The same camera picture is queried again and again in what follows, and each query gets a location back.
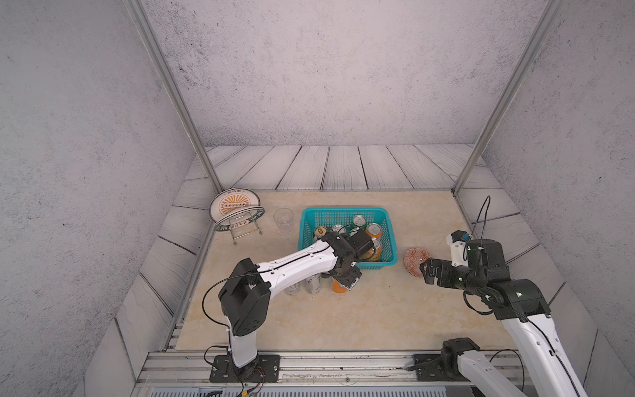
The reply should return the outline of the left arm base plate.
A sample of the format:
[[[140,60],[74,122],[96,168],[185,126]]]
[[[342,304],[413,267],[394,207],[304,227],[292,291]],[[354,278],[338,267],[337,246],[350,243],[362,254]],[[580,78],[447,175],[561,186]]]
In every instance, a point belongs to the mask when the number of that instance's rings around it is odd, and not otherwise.
[[[244,367],[238,367],[230,355],[214,358],[209,382],[220,383],[276,383],[279,381],[280,355],[258,354]]]

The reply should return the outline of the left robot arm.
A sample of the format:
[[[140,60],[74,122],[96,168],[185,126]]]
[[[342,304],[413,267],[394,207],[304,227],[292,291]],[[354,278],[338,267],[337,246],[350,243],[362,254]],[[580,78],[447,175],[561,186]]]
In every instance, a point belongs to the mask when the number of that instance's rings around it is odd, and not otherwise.
[[[361,277],[357,264],[371,250],[371,245],[369,238],[355,243],[351,238],[329,233],[313,245],[274,261],[254,263],[250,258],[240,261],[231,275],[219,282],[223,287],[218,293],[234,367],[256,365],[256,331],[266,321],[274,297],[322,273],[352,289]]]

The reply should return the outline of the white Monster can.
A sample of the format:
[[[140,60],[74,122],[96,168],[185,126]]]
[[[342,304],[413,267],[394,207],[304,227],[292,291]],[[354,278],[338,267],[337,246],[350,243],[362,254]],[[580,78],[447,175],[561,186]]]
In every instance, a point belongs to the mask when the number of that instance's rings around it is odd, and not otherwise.
[[[304,280],[304,287],[309,294],[318,294],[322,289],[320,274],[306,278]]]
[[[289,296],[296,296],[301,291],[301,283],[297,282],[287,287],[284,292]]]

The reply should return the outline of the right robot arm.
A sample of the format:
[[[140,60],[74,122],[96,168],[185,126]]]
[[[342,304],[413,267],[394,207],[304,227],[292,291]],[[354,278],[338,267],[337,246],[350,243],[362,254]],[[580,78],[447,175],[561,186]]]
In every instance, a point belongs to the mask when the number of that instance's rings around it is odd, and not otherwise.
[[[420,266],[425,282],[474,295],[489,308],[515,343],[540,396],[586,396],[557,334],[542,292],[532,281],[513,280],[507,266],[455,265],[430,258]],[[446,374],[460,375],[486,396],[523,393],[487,362],[467,338],[446,343]]]

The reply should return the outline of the teal plastic basket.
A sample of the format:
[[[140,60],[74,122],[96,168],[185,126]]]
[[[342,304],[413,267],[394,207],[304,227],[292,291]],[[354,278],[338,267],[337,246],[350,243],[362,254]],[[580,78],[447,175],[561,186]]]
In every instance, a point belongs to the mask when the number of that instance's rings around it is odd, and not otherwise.
[[[352,231],[353,219],[360,215],[365,218],[366,225],[371,223],[380,225],[383,234],[380,237],[383,249],[378,261],[358,263],[361,270],[381,270],[393,266],[399,261],[395,231],[390,215],[384,208],[372,207],[313,207],[302,212],[299,221],[298,250],[302,250],[314,243],[314,231],[317,227],[326,227],[329,231],[336,225],[341,225]]]

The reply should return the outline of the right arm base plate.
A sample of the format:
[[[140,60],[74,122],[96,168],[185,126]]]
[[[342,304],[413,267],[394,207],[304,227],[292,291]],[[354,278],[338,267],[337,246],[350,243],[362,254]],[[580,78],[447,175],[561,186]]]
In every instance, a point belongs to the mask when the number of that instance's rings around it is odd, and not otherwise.
[[[419,382],[458,382],[465,378],[454,368],[445,353],[413,355],[413,369]]]

